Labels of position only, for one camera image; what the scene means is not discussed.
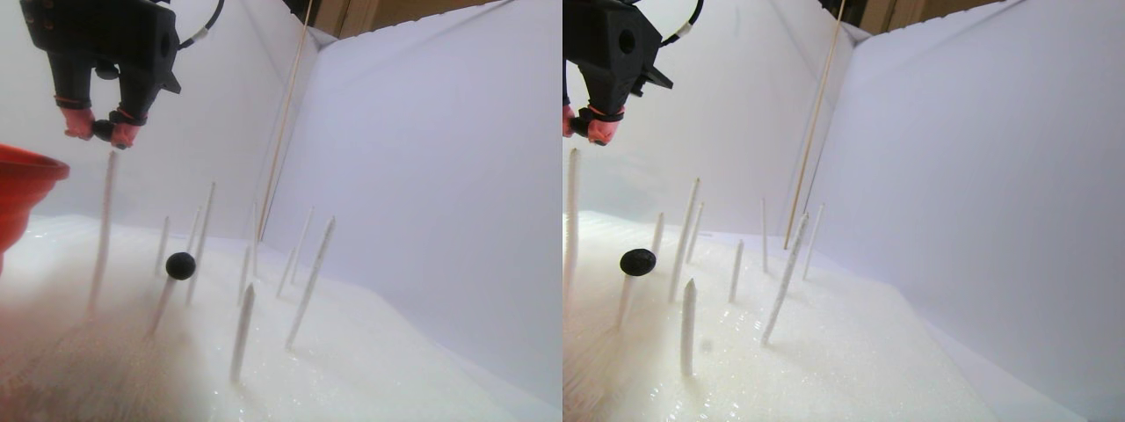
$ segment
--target white wall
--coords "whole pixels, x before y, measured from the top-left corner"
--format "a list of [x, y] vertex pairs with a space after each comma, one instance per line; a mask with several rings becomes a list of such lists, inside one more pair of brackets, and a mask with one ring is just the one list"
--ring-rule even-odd
[[[17, 2], [0, 8], [9, 21], [22, 21]], [[215, 1], [173, 3], [180, 37], [187, 39], [202, 27], [214, 8]], [[196, 206], [204, 203], [215, 180], [218, 188], [209, 233], [242, 235], [250, 195], [255, 187], [264, 189], [266, 147], [277, 136], [271, 132], [279, 125], [287, 61], [292, 60], [299, 29], [280, 0], [226, 2], [210, 35], [177, 57], [173, 72], [182, 93], [162, 91], [135, 146], [122, 152], [114, 198], [116, 223], [159, 227], [170, 215], [173, 232], [186, 233]], [[63, 135], [65, 124], [52, 99], [46, 54], [32, 45], [22, 24], [0, 28], [0, 47], [7, 59], [0, 69], [2, 142], [71, 167], [70, 178], [34, 213], [99, 216], [109, 144]], [[306, 52], [310, 52], [305, 61], [310, 69], [316, 51]], [[92, 86], [94, 115], [106, 118], [120, 98], [117, 81], [93, 77]]]
[[[638, 7], [668, 35], [695, 1], [645, 0]], [[758, 198], [765, 197], [771, 234], [784, 233], [835, 25], [814, 0], [708, 0], [691, 34], [657, 55], [672, 90], [648, 86], [645, 97], [631, 97], [609, 146], [578, 136], [566, 141], [583, 150], [578, 206], [642, 222], [664, 212], [668, 222], [680, 222], [700, 177], [700, 198], [709, 201], [702, 231], [759, 233]], [[847, 35], [837, 45], [818, 146], [850, 56]], [[567, 83], [577, 110], [587, 95], [573, 64]], [[810, 168], [817, 155], [814, 147]]]
[[561, 9], [515, 0], [321, 52], [267, 227], [451, 351], [561, 408]]
[[856, 48], [817, 246], [1079, 415], [1125, 420], [1125, 2], [946, 19]]

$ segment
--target black ball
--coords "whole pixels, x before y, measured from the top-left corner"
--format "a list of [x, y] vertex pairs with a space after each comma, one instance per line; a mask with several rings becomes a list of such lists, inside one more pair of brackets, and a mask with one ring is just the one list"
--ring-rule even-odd
[[168, 257], [164, 270], [168, 271], [168, 276], [171, 278], [187, 280], [191, 275], [196, 273], [196, 259], [191, 258], [191, 254], [188, 252], [176, 252], [171, 257]]
[[621, 271], [633, 277], [647, 275], [656, 267], [656, 254], [647, 249], [634, 249], [621, 255]]

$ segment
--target orange funnel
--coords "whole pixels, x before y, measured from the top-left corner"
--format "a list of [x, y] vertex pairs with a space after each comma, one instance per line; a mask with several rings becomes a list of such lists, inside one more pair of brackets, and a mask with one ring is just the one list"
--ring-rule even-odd
[[32, 207], [68, 176], [70, 167], [58, 160], [0, 145], [0, 272], [3, 253], [24, 235]]

